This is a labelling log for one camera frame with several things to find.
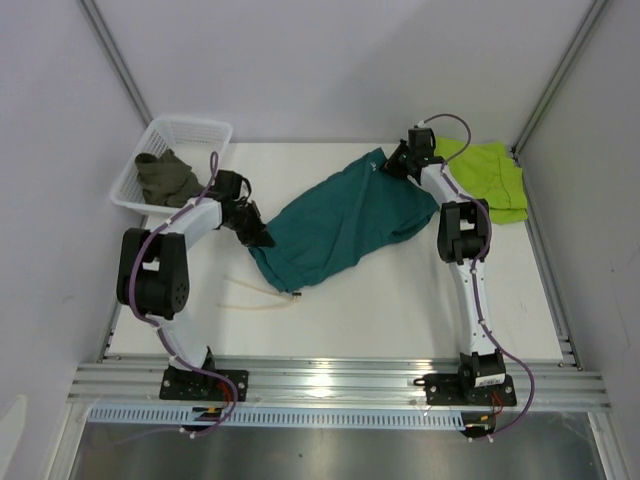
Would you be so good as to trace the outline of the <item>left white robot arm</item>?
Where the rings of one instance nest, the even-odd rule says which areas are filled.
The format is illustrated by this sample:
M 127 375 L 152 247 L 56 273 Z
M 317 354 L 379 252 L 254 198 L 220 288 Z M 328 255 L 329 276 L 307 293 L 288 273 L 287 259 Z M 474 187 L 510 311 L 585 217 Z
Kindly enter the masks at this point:
M 218 373 L 187 308 L 188 251 L 221 227 L 234 231 L 246 247 L 275 245 L 254 202 L 204 198 L 189 200 L 153 230 L 128 229 L 120 252 L 118 302 L 154 330 L 169 354 L 169 365 L 185 371 L 182 388 L 197 400 L 215 392 Z

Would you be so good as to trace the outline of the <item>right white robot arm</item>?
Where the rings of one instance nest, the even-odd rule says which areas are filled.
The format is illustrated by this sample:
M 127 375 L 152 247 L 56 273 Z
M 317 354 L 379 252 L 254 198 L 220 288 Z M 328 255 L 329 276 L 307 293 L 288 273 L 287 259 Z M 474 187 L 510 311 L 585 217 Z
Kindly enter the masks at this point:
M 436 140 L 429 130 L 402 140 L 382 172 L 414 180 L 440 208 L 437 251 L 454 279 L 468 338 L 467 349 L 460 353 L 456 389 L 464 401 L 475 404 L 507 379 L 488 313 L 485 260 L 492 239 L 491 222 L 486 202 L 472 197 L 454 180 L 435 150 Z

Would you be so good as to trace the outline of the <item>teal green shorts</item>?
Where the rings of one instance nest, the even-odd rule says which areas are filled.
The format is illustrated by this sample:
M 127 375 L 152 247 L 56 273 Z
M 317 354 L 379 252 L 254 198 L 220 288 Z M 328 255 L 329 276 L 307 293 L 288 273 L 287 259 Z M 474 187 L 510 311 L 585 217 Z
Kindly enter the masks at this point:
M 376 148 L 308 189 L 267 224 L 273 247 L 249 253 L 279 292 L 315 286 L 366 255 L 413 238 L 438 211 L 433 196 L 382 171 Z

